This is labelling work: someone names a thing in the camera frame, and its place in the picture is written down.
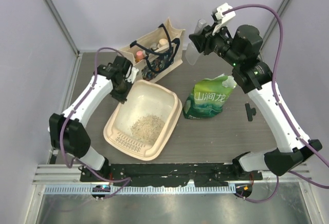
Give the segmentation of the black bag clip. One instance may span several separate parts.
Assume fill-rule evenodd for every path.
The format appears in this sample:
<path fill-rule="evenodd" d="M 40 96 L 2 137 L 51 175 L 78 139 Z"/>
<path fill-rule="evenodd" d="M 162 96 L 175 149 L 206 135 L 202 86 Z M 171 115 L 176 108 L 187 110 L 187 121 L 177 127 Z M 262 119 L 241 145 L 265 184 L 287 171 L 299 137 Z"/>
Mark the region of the black bag clip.
<path fill-rule="evenodd" d="M 245 103 L 245 109 L 247 114 L 247 119 L 249 122 L 253 121 L 253 117 L 257 114 L 255 108 L 252 108 L 249 103 Z"/>

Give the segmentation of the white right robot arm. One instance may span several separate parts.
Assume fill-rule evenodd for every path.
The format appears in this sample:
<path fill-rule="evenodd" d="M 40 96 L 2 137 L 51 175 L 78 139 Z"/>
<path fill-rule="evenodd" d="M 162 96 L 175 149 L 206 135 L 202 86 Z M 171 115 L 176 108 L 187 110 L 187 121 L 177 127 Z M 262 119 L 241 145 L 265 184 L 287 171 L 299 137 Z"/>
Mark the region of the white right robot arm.
<path fill-rule="evenodd" d="M 206 25 L 190 34 L 189 39 L 199 53 L 214 52 L 232 66 L 235 82 L 257 106 L 277 144 L 267 152 L 246 152 L 236 157 L 238 164 L 232 167 L 232 174 L 237 180 L 246 179 L 256 170 L 269 170 L 282 176 L 320 151 L 322 144 L 300 127 L 281 97 L 277 83 L 272 81 L 272 70 L 259 59 L 263 44 L 259 30 L 241 25 L 231 36 L 226 26 L 217 33 L 214 29 L 214 25 Z"/>

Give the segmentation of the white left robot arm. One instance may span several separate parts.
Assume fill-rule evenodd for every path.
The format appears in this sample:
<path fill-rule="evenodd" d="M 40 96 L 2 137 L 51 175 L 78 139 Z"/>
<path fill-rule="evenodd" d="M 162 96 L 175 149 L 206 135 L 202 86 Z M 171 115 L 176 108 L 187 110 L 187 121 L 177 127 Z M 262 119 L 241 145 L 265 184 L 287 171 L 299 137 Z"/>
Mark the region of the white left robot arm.
<path fill-rule="evenodd" d="M 71 155 L 92 170 L 98 182 L 109 178 L 109 161 L 91 146 L 86 125 L 102 100 L 110 95 L 120 103 L 127 96 L 138 70 L 123 56 L 116 56 L 112 63 L 99 65 L 87 87 L 74 103 L 61 114 L 49 118 L 50 141 L 63 156 Z"/>

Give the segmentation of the green litter bag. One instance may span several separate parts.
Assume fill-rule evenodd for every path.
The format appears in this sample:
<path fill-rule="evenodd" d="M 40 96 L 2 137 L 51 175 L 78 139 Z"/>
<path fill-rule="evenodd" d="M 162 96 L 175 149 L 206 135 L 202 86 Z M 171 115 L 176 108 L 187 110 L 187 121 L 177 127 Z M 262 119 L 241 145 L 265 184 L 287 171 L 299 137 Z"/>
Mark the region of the green litter bag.
<path fill-rule="evenodd" d="M 188 95 L 182 112 L 186 119 L 213 118 L 223 111 L 223 105 L 236 88 L 233 76 L 222 74 L 196 83 Z"/>

